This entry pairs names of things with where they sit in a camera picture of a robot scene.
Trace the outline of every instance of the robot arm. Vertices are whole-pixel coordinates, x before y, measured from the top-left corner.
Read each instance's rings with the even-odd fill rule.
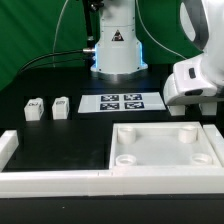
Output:
[[[203,53],[174,65],[164,88],[168,106],[224,101],[224,1],[182,0],[180,20]]]

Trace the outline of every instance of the white plastic tray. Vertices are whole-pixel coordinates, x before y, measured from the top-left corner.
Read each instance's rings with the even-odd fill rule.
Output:
[[[220,167],[200,123],[115,124],[114,166]]]

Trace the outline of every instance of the black surface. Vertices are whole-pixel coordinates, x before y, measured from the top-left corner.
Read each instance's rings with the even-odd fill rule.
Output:
[[[187,108],[186,116],[176,118],[167,111],[78,113],[82,95],[155,91],[162,95],[169,70],[168,65],[154,65],[147,77],[122,83],[92,79],[83,67],[36,69],[18,76],[0,93],[0,133],[16,129],[20,141],[3,172],[108,169],[114,123],[201,121],[215,123],[222,131],[220,115],[202,117],[195,105]],[[52,105],[61,96],[69,97],[69,118],[54,121]],[[26,122],[24,107],[37,97],[44,100],[41,121]]]
[[[202,117],[196,105],[186,116],[167,111],[78,114],[83,94],[161,91],[169,66],[153,66],[149,76],[122,84],[88,77],[84,68],[39,69],[17,77],[0,92],[0,135],[16,129],[20,146],[4,172],[69,169],[107,169],[112,127],[125,122],[200,121],[214,123],[223,134],[224,104],[216,117]],[[69,96],[69,120],[53,121],[56,97]],[[42,97],[45,114],[40,122],[26,122],[23,108],[30,98]],[[224,195],[144,195],[0,199],[1,223],[172,223],[224,222]]]

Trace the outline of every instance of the blue light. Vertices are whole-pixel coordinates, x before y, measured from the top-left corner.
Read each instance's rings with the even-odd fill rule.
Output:
[[[143,62],[143,53],[142,53],[142,43],[140,43],[140,60],[141,60],[141,66],[143,66],[145,63]]]

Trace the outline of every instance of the green backdrop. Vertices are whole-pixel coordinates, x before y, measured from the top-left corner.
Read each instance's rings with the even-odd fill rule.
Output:
[[[64,2],[0,0],[0,89],[13,80],[24,63],[52,52],[56,24]],[[186,57],[199,53],[180,28],[180,0],[139,0],[139,5],[146,27],[158,41]],[[92,22],[97,39],[97,15],[92,15]],[[181,60],[154,44],[144,33],[138,18],[136,23],[137,37],[144,45],[145,62],[161,64]],[[59,30],[56,51],[84,47],[86,33],[82,1],[70,0]]]

